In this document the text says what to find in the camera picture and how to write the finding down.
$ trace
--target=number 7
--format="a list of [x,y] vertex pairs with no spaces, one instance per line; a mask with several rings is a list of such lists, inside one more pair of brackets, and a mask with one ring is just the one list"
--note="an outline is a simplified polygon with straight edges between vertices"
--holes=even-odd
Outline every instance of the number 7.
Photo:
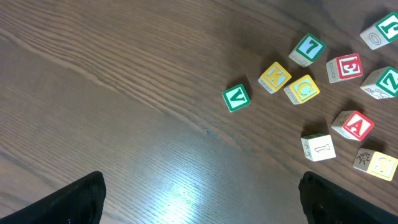
[[311,52],[311,50],[313,50],[315,47],[318,47],[318,46],[319,46],[319,44],[318,44],[316,41],[314,41],[314,40],[311,40],[311,41],[310,41],[310,44],[311,44],[312,46],[311,46],[310,48],[308,48],[306,54],[309,54],[309,53]]

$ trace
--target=alphabet block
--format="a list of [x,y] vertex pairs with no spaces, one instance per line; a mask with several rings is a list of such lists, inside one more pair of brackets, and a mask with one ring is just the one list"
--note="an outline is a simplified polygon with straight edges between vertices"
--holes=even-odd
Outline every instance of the alphabet block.
[[223,92],[229,112],[234,112],[250,104],[250,99],[242,84]]
[[326,63],[330,83],[350,80],[363,75],[359,54],[350,54],[334,58]]
[[344,138],[357,141],[362,141],[373,127],[373,121],[358,111],[343,111],[331,124]]
[[259,83],[269,93],[276,93],[292,78],[278,62],[273,63],[259,78]]
[[301,138],[305,157],[313,162],[336,157],[329,134],[313,134]]
[[304,75],[284,88],[286,95],[294,105],[302,104],[320,93],[310,75]]
[[398,160],[381,152],[359,149],[354,168],[378,178],[391,181],[397,169]]
[[302,67],[311,65],[321,55],[326,45],[314,37],[307,34],[290,53],[289,58]]
[[398,96],[398,70],[385,67],[373,71],[362,83],[361,89],[378,100]]
[[398,38],[398,13],[392,12],[363,31],[360,36],[372,49],[378,49]]

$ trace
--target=red letter a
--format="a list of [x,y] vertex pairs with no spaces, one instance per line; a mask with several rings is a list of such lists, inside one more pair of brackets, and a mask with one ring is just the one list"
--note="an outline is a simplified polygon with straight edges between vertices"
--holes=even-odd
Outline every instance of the red letter a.
[[359,120],[359,121],[357,121],[357,122],[355,122],[355,123],[353,123],[352,125],[350,125],[350,126],[346,126],[349,130],[351,130],[352,132],[354,132],[357,136],[360,136],[360,130],[361,130],[361,127],[362,127],[362,119],[361,120]]

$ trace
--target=green-bordered block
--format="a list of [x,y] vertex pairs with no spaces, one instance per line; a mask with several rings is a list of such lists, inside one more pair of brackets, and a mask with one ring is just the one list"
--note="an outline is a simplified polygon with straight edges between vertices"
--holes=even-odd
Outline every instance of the green-bordered block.
[[398,38],[398,13],[392,12],[376,23],[376,28],[387,39],[393,42]]
[[312,64],[326,49],[326,45],[314,35],[307,34],[290,53],[289,58],[302,67]]
[[397,97],[398,70],[388,66],[373,71],[362,83],[361,89],[378,100]]
[[242,84],[225,90],[223,97],[230,112],[234,112],[250,104],[248,93],[246,93]]
[[372,49],[378,49],[398,38],[398,13],[392,12],[360,34]]

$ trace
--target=dark wooden surface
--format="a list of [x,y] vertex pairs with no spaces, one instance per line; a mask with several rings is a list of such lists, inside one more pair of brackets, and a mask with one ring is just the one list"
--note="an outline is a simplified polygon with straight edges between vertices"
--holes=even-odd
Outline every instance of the dark wooden surface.
[[[359,147],[398,157],[398,101],[363,78],[329,84],[325,62],[357,52],[366,74],[398,67],[397,42],[359,33],[396,2],[312,0],[0,1],[0,217],[85,174],[104,173],[103,223],[306,223],[297,186],[313,170],[398,214],[398,178],[352,168]],[[309,68],[288,59],[311,32]],[[258,76],[273,62],[321,94],[294,106]],[[250,86],[230,113],[221,92]],[[342,110],[376,127],[363,142],[330,130]],[[311,162],[302,134],[330,131],[337,158]]]

